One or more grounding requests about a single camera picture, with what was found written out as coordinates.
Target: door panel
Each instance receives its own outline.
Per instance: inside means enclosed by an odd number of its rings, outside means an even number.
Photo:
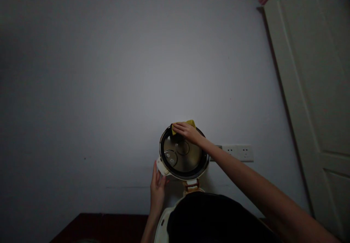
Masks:
[[[349,0],[264,9],[315,217],[350,240]]]

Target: electrical outlet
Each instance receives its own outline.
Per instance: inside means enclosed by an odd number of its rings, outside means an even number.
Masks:
[[[253,149],[251,145],[223,145],[222,150],[242,162],[253,162]]]
[[[242,162],[253,162],[254,155],[251,145],[236,145],[237,158]]]
[[[237,158],[236,145],[223,145],[222,150]]]

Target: yellow cloth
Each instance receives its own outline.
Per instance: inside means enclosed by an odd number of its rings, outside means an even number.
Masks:
[[[196,125],[195,125],[195,123],[194,123],[193,120],[188,120],[188,121],[186,121],[186,123],[188,123],[189,125],[193,126],[195,129],[197,129],[197,128],[196,128]],[[175,135],[176,132],[174,131],[173,127],[174,127],[174,126],[171,124],[172,135]]]

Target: white wall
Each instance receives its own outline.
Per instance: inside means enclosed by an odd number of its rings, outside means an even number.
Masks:
[[[81,212],[147,214],[159,138],[188,119],[252,144],[249,166],[309,211],[258,6],[2,0],[1,241],[47,242]],[[262,216],[215,163],[203,180]]]

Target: rice cooker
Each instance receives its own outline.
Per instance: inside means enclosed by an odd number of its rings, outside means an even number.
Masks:
[[[159,142],[157,167],[163,176],[173,176],[182,180],[184,197],[191,192],[203,192],[200,188],[199,177],[208,168],[209,161],[210,156],[200,147],[185,140],[179,134],[173,135],[171,125],[162,134]],[[167,223],[176,205],[163,211],[154,242],[168,242]]]

